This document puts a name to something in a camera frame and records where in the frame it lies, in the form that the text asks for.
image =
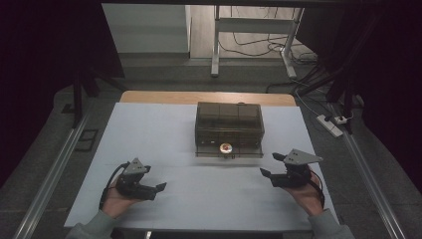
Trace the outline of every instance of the white tabletop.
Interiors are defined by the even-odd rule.
[[[112,172],[135,157],[151,170],[140,181],[167,182],[154,201],[133,205],[120,218],[123,228],[183,231],[311,230],[307,215],[259,168],[283,173],[272,152],[292,148],[315,153],[300,108],[261,107],[263,158],[195,156],[196,106],[117,103],[78,197],[65,223],[88,223]],[[317,163],[313,170],[321,177]],[[325,208],[334,212],[324,188]]]

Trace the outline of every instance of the gray sleeve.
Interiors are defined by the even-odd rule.
[[[346,225],[338,225],[329,209],[318,216],[309,217],[316,239],[354,239]]]
[[[117,220],[99,211],[87,225],[75,225],[66,239],[109,239],[116,223]]]

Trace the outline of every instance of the metal frame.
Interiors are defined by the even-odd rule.
[[[336,109],[332,104],[328,104],[328,106],[332,112],[336,112]],[[375,176],[373,175],[373,172],[370,169],[365,156],[360,151],[360,147],[354,139],[354,136],[346,130],[343,131],[343,135],[344,143],[347,146],[348,151],[350,152],[351,158],[356,164],[357,171],[360,173],[360,176],[363,180],[363,183],[365,183],[366,185],[366,188],[372,198],[372,201],[378,208],[379,215],[381,216],[381,219],[384,222],[385,228],[390,234],[390,237],[394,239],[405,239],[406,235],[404,234],[404,231],[397,219],[397,216],[391,208],[391,205],[388,202],[388,199],[386,198],[385,194],[379,187],[378,182],[376,181]]]
[[[220,6],[215,7],[215,28],[214,47],[211,64],[211,77],[218,77],[218,67],[220,63],[218,44],[220,32],[238,33],[270,33],[289,34],[286,46],[282,50],[282,58],[285,63],[290,79],[297,77],[289,53],[292,49],[293,40],[298,31],[304,9],[299,8],[293,20],[285,19],[250,19],[250,18],[220,18]]]
[[[75,145],[78,142],[85,125],[87,124],[88,118],[91,115],[91,108],[93,107],[93,104],[93,101],[89,102],[87,112],[82,117],[81,122],[76,128],[71,129],[65,144],[60,150],[59,155],[50,168],[50,171],[47,173],[47,176],[41,184],[37,195],[19,225],[18,230],[13,237],[14,239],[32,237],[32,234],[34,233],[35,228],[37,227],[38,222],[40,221],[41,216],[43,215],[44,210],[53,195],[53,191],[62,176],[69,157],[71,156],[72,151],[74,150]]]

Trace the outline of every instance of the cable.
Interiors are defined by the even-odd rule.
[[[298,58],[295,57],[293,51],[290,51],[290,54],[291,54],[292,61],[294,61],[296,64],[300,64],[300,65],[312,65],[312,64],[316,64],[317,63],[317,60],[311,60],[311,59],[305,60],[305,59],[301,59],[301,56],[302,55],[314,54],[313,52],[301,53]]]
[[[311,181],[311,180],[309,180],[309,184],[314,188],[314,189],[316,189],[316,191],[318,192],[318,194],[319,194],[319,198],[320,198],[320,205],[322,206],[322,209],[323,209],[323,207],[325,206],[325,195],[323,195],[323,186],[322,186],[322,181],[320,180],[320,177],[314,172],[314,171],[312,171],[311,170],[311,173],[313,174],[313,175],[315,175],[316,177],[317,177],[317,179],[319,180],[319,184],[320,184],[320,188],[319,188],[319,186],[316,184],[316,183],[314,183],[313,181]]]
[[[301,53],[301,54],[299,55],[299,59],[301,58],[301,56],[302,56],[302,55],[307,55],[307,54],[315,54],[315,55],[316,55],[316,57],[317,57],[317,54],[316,54],[316,53],[314,53],[314,52],[308,52],[308,53]]]
[[[324,106],[323,104],[321,104],[319,101],[317,101],[317,100],[315,100],[313,98],[310,98],[308,96],[307,96],[307,98],[310,99],[310,100],[312,100],[312,101],[314,101],[314,102],[316,102],[317,104],[319,104],[326,112],[328,112],[330,115],[332,115],[332,112],[329,110],[329,108],[327,108],[326,106]]]
[[[279,7],[276,8],[276,13],[274,14],[274,18],[277,17],[277,12],[279,11]]]
[[[112,173],[111,177],[108,180],[108,183],[106,184],[105,189],[103,189],[103,194],[102,194],[102,198],[100,199],[100,205],[99,205],[99,210],[103,209],[103,206],[106,202],[106,195],[108,193],[108,190],[110,189],[110,185],[112,182],[112,179],[115,177],[115,175],[117,174],[117,172],[121,169],[121,168],[127,168],[130,165],[130,162],[127,163],[123,163],[121,164],[118,168],[115,169],[115,171]]]
[[[310,82],[315,81],[315,80],[316,80],[316,79],[318,79],[320,76],[322,76],[323,74],[325,74],[325,73],[326,73],[326,69],[325,69],[325,68],[321,68],[321,65],[320,65],[320,64],[316,64],[316,65],[313,67],[313,70],[312,70],[312,73],[310,72],[309,74],[307,74],[305,77],[303,77],[303,78],[301,79],[301,83],[300,83],[300,85],[305,86],[305,87],[308,87]],[[316,77],[314,77],[314,75],[315,75],[316,73],[318,73],[320,70],[323,70],[323,71],[322,71],[322,72],[320,72],[320,73],[319,73],[319,75],[317,75]],[[299,85],[295,86],[295,87],[292,89],[292,93],[293,93],[295,90],[297,90],[298,88],[299,88]]]
[[[245,56],[248,56],[248,57],[260,57],[260,56],[264,56],[264,55],[267,55],[267,54],[271,53],[272,51],[274,51],[274,49],[275,49],[275,48],[277,48],[277,47],[275,47],[275,48],[271,49],[271,50],[270,50],[270,51],[268,51],[268,52],[253,55],[253,54],[247,54],[247,53],[243,53],[243,52],[239,52],[239,51],[235,51],[235,50],[228,50],[228,49],[225,49],[225,48],[221,45],[220,41],[218,41],[218,45],[220,45],[220,47],[221,47],[224,51],[226,51],[226,52],[238,53],[238,54],[245,55]]]
[[[308,105],[302,100],[302,98],[298,94],[298,90],[295,90],[295,93],[296,93],[296,96],[299,98],[299,100],[304,104],[304,106],[307,107],[308,110],[310,110],[312,113],[314,113],[317,117],[319,117],[319,114],[314,112],[314,110],[312,110],[310,107],[308,107]]]
[[[245,46],[245,45],[250,45],[250,44],[254,44],[254,43],[268,42],[269,41],[269,39],[262,39],[262,40],[252,41],[252,42],[239,43],[237,41],[237,39],[236,39],[235,33],[233,33],[233,38],[235,39],[236,44],[239,45],[239,46]],[[287,38],[287,37],[271,38],[270,40],[280,40],[280,39],[284,39],[284,38]]]
[[[350,119],[353,119],[353,117],[354,117],[354,113],[352,112],[352,111],[350,111],[351,112],[351,117],[349,117],[349,118],[346,118],[346,120],[350,120]]]
[[[291,79],[292,82],[296,83],[296,84],[301,84],[302,81],[307,80],[308,78],[312,77],[317,71],[318,71],[319,65],[315,65],[308,73],[306,76],[304,76],[303,78],[301,78],[299,81],[293,80]],[[270,84],[267,86],[265,93],[267,94],[270,90],[271,87],[282,87],[282,86],[289,86],[292,83],[278,83],[278,84]]]
[[[264,18],[267,18],[270,15],[270,10],[271,10],[271,7],[268,7],[267,14],[264,16]]]

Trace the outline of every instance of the table leg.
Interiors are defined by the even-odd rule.
[[[286,41],[286,46],[282,50],[282,58],[285,62],[286,70],[288,71],[288,76],[290,79],[297,78],[295,68],[292,66],[292,61],[289,58],[289,53],[292,50],[293,40],[295,40],[296,32],[298,31],[299,23],[301,22],[303,12],[304,9],[300,8],[294,20],[292,21],[292,27],[288,36],[288,40]]]
[[[214,27],[214,48],[212,53],[212,64],[211,64],[211,77],[218,77],[218,65],[220,62],[218,45],[219,36],[219,24],[220,24],[220,6],[215,6],[215,27]]]

